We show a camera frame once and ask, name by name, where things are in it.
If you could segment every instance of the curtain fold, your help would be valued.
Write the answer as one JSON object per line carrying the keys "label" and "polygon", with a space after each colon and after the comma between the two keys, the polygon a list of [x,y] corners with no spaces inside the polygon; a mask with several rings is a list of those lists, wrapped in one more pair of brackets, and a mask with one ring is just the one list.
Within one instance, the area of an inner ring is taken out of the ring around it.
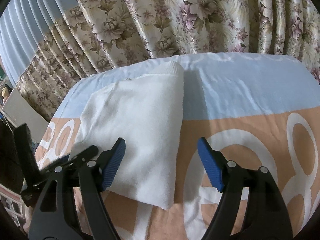
{"label": "curtain fold", "polygon": [[50,120],[80,79],[156,57],[284,53],[320,82],[319,21],[310,0],[12,0],[0,18],[0,55]]}

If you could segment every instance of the white cloth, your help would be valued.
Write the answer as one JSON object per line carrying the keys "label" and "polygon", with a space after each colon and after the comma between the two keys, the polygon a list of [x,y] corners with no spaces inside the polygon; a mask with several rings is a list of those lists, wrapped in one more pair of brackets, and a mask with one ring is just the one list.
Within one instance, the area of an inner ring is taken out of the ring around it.
{"label": "white cloth", "polygon": [[99,153],[118,137],[126,152],[108,190],[168,209],[173,205],[182,124],[183,68],[167,62],[149,74],[93,93],[81,116],[70,158],[90,145]]}

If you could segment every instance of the blue gripper pad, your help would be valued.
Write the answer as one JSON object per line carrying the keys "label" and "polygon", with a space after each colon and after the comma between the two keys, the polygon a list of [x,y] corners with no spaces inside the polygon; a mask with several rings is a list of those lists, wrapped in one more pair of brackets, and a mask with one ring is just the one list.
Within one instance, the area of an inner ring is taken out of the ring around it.
{"label": "blue gripper pad", "polygon": [[110,158],[108,164],[105,166],[105,168],[102,171],[102,188],[103,190],[106,190],[107,187],[110,187],[113,179],[115,178],[115,175],[118,171],[118,168],[120,166],[120,163],[123,159],[125,153],[125,140],[121,140],[118,147],[116,148],[113,156]]}
{"label": "blue gripper pad", "polygon": [[205,138],[198,140],[198,154],[202,161],[205,171],[207,172],[211,185],[222,192],[224,184],[222,181],[222,170],[217,165],[215,159],[211,155],[211,148],[207,144]]}

